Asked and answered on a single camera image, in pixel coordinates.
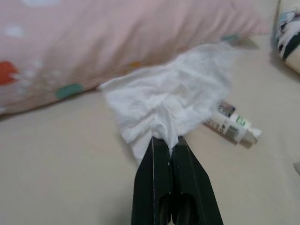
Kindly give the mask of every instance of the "beige bed sheet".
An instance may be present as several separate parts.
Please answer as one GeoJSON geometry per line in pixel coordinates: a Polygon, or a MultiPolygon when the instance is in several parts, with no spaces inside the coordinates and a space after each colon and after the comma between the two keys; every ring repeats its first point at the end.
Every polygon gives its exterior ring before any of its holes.
{"type": "MultiPolygon", "coordinates": [[[[300,76],[270,55],[269,36],[252,40],[228,100],[263,131],[258,144],[234,145],[205,126],[186,139],[225,225],[297,225],[300,76]]],[[[135,172],[100,92],[3,119],[0,223],[128,225],[135,172]]]]}

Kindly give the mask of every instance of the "pillow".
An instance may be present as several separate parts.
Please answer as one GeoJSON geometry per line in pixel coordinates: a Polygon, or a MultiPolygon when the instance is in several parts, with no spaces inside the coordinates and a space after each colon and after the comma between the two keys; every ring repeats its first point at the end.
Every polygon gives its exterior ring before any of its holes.
{"type": "Polygon", "coordinates": [[[244,0],[2,0],[0,112],[16,113],[267,31],[244,0]]]}
{"type": "Polygon", "coordinates": [[[278,10],[277,46],[280,58],[300,73],[300,1],[282,0],[278,10]]]}

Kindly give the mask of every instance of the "green label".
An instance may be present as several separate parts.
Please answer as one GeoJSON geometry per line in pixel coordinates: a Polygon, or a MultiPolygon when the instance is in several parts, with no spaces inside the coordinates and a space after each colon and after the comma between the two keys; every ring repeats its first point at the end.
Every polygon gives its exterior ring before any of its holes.
{"type": "Polygon", "coordinates": [[[244,118],[242,118],[242,117],[239,116],[239,117],[236,119],[236,123],[237,123],[237,124],[240,124],[240,125],[243,127],[243,126],[245,126],[246,121],[244,120],[244,118]]]}

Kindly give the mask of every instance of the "white tissue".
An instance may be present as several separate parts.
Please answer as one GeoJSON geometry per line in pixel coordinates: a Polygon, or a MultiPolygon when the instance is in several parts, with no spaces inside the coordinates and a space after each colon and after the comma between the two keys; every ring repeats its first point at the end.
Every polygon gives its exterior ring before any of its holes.
{"type": "Polygon", "coordinates": [[[164,139],[172,150],[179,135],[210,118],[228,93],[227,71],[236,55],[224,43],[201,45],[168,64],[100,86],[139,163],[152,136],[164,139]]]}

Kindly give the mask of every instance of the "teal dot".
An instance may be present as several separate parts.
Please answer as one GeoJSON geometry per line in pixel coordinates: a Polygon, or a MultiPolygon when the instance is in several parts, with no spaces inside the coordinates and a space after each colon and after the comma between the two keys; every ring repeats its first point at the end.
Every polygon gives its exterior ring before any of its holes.
{"type": "Polygon", "coordinates": [[[240,39],[240,35],[238,34],[232,34],[232,35],[227,35],[221,38],[222,41],[235,41],[237,39],[240,39]]]}
{"type": "Polygon", "coordinates": [[[71,85],[68,85],[66,87],[59,89],[55,93],[55,95],[58,99],[64,99],[69,96],[78,94],[80,92],[83,92],[83,86],[81,86],[80,84],[74,83],[74,84],[71,84],[71,85]]]}

